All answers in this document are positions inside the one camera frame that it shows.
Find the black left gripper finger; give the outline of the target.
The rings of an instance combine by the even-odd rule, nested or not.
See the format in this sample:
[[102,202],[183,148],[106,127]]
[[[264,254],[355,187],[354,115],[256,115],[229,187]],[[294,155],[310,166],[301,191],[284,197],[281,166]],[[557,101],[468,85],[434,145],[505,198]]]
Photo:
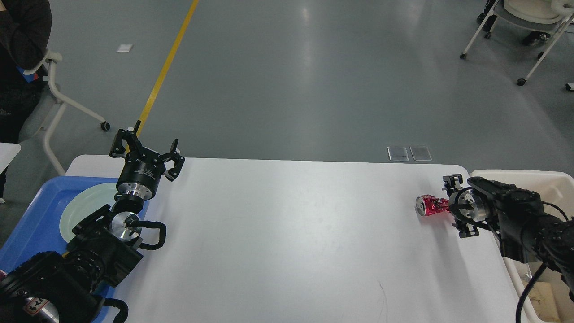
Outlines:
[[160,169],[163,169],[163,175],[170,182],[175,181],[179,177],[185,163],[185,157],[180,155],[178,143],[179,139],[174,139],[170,151],[158,156],[158,165]]
[[119,129],[115,135],[112,147],[109,149],[109,157],[122,158],[129,162],[143,162],[145,149],[137,137],[137,130],[141,120],[137,120],[132,130]]

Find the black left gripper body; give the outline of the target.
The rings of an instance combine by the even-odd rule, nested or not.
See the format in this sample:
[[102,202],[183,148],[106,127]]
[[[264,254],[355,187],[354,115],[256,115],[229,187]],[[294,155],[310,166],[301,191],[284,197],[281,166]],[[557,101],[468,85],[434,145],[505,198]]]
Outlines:
[[126,159],[117,180],[117,192],[137,196],[142,200],[151,200],[156,196],[159,182],[165,171],[166,166],[163,163],[154,164]]

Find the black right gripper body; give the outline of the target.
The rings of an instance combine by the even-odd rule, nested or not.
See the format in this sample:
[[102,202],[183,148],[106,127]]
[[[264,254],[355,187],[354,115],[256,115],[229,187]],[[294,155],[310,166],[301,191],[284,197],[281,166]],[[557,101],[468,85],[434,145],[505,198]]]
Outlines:
[[487,197],[473,188],[448,189],[451,214],[461,218],[465,217],[474,222],[483,222],[489,218]]

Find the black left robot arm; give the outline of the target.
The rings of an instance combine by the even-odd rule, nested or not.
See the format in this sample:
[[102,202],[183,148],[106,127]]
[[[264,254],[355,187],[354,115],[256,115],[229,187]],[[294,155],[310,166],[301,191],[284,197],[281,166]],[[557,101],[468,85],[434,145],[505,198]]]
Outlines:
[[105,204],[76,224],[62,254],[39,252],[1,279],[1,317],[8,323],[92,323],[103,307],[115,307],[115,323],[128,318],[127,304],[98,294],[101,284],[116,288],[167,235],[162,222],[140,219],[145,201],[156,196],[162,176],[174,181],[185,159],[174,139],[167,153],[144,147],[133,130],[119,129],[109,150],[124,159],[114,204]]

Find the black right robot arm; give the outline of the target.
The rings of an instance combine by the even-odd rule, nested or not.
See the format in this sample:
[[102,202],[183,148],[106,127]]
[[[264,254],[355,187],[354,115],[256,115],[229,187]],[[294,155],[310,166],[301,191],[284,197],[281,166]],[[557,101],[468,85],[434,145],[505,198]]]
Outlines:
[[522,263],[534,256],[541,265],[519,297],[515,321],[519,323],[526,298],[546,269],[557,271],[574,288],[573,220],[558,218],[544,210],[547,204],[539,193],[488,180],[469,177],[468,186],[461,174],[443,176],[449,197],[449,211],[460,238],[479,235],[479,229],[494,233],[500,255]]

